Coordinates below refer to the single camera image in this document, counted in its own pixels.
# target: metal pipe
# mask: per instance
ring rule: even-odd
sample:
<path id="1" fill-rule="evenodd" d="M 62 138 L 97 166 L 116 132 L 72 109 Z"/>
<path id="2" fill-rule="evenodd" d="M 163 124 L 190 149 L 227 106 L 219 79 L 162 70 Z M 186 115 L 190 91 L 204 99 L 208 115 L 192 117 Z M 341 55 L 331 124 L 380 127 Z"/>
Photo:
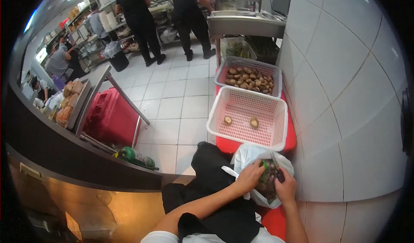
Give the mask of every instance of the metal pipe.
<path id="1" fill-rule="evenodd" d="M 113 148 L 111 148 L 111 147 L 106 146 L 106 145 L 105 145 L 105 144 L 103 144 L 102 142 L 97 141 L 96 139 L 94 139 L 94 138 L 90 137 L 89 135 L 87 135 L 87 134 L 86 134 L 86 133 L 84 133 L 84 132 L 82 132 L 82 134 L 80 135 L 80 138 L 81 138 L 81 139 L 84 139 L 85 141 L 87 141 L 87 142 L 89 142 L 89 143 L 91 143 L 91 144 L 93 144 L 93 145 L 95 145 L 95 146 L 100 147 L 101 149 L 103 149 L 103 150 L 105 150 L 105 151 L 107 151 L 107 152 L 112 152 L 112 154 L 116 153 L 116 150 L 115 150 L 115 149 L 113 149 Z"/>
<path id="2" fill-rule="evenodd" d="M 141 116 L 138 116 L 137 126 L 135 126 L 134 139 L 132 140 L 132 148 L 135 147 L 135 139 L 137 138 L 137 131 L 140 125 Z"/>
<path id="3" fill-rule="evenodd" d="M 117 82 L 113 79 L 112 75 L 109 73 L 106 78 L 111 82 L 113 87 L 121 94 L 123 98 L 128 102 L 128 104 L 138 113 L 139 116 L 149 125 L 148 119 L 141 113 L 141 111 L 137 108 L 137 106 L 129 99 L 129 97 L 125 94 L 122 88 L 117 84 Z"/>

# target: gray shirt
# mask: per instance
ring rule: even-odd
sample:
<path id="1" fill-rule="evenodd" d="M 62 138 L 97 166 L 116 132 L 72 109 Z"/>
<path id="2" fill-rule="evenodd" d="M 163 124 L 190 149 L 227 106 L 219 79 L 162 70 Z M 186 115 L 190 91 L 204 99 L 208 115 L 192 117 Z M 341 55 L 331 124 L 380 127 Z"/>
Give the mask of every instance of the gray shirt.
<path id="1" fill-rule="evenodd" d="M 91 15 L 91 27 L 94 33 L 98 35 L 99 38 L 105 38 L 108 36 L 108 33 L 105 31 L 104 27 L 102 26 L 101 19 L 99 18 L 99 13 L 94 12 Z"/>
<path id="2" fill-rule="evenodd" d="M 65 59 L 66 54 L 65 51 L 60 49 L 52 53 L 45 64 L 46 73 L 56 75 L 59 78 L 61 78 L 63 74 L 65 74 L 66 77 L 69 77 L 73 70 L 67 68 L 68 64 Z"/>

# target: stainless steel sink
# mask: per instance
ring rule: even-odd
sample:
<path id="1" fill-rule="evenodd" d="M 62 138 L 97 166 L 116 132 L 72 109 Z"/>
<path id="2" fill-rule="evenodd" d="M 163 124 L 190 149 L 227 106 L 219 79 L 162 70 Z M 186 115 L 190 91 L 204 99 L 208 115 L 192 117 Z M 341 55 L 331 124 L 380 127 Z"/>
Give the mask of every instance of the stainless steel sink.
<path id="1" fill-rule="evenodd" d="M 210 36 L 259 35 L 283 38 L 286 20 L 268 13 L 251 11 L 213 11 L 208 17 Z"/>

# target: gray plastic basket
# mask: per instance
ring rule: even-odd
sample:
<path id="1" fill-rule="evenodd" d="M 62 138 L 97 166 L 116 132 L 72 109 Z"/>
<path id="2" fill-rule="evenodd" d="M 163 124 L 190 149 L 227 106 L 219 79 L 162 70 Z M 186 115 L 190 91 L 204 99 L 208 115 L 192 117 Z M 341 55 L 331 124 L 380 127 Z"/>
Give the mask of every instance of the gray plastic basket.
<path id="1" fill-rule="evenodd" d="M 228 56 L 225 58 L 225 60 L 223 60 L 219 70 L 216 73 L 216 77 L 214 78 L 214 83 L 216 83 L 216 85 L 226 85 L 224 82 L 226 80 L 226 75 L 228 74 L 229 69 L 231 67 L 247 67 L 256 69 L 263 75 L 272 75 L 274 86 L 272 90 L 272 95 L 277 98 L 280 98 L 282 96 L 282 72 L 275 65 L 270 65 L 264 62 L 258 62 L 252 59 Z"/>

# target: green fire extinguisher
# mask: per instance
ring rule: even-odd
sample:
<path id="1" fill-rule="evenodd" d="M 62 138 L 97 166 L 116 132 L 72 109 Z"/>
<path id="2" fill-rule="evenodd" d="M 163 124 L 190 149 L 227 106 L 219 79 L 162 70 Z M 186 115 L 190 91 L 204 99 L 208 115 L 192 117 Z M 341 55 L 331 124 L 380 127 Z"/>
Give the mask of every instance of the green fire extinguisher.
<path id="1" fill-rule="evenodd" d="M 136 152 L 132 147 L 123 147 L 116 152 L 114 157 L 125 160 L 137 166 L 148 168 L 150 170 L 159 170 L 155 167 L 155 162 L 152 158 Z"/>

